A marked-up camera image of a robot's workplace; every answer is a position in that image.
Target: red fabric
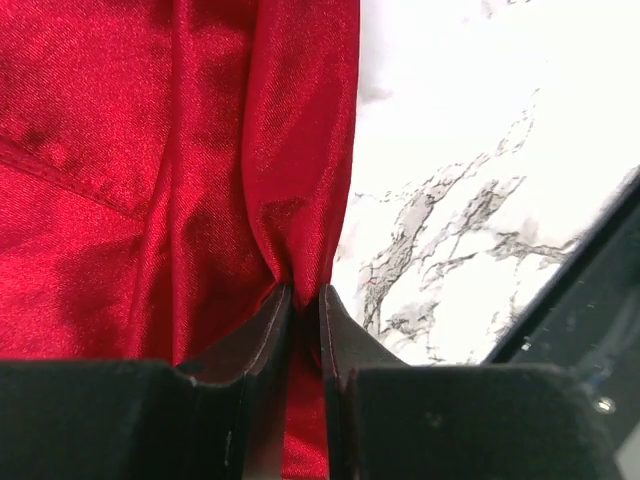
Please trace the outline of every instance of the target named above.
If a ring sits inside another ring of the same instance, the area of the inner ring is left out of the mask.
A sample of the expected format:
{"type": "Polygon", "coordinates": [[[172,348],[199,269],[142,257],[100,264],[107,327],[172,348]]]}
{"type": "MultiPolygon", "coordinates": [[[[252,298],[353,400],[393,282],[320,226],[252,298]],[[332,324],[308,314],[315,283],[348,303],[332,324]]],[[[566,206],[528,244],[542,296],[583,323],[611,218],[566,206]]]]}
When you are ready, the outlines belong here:
{"type": "MultiPolygon", "coordinates": [[[[0,355],[176,363],[327,282],[358,0],[0,0],[0,355]]],[[[285,478],[324,478],[297,344],[285,478]]]]}

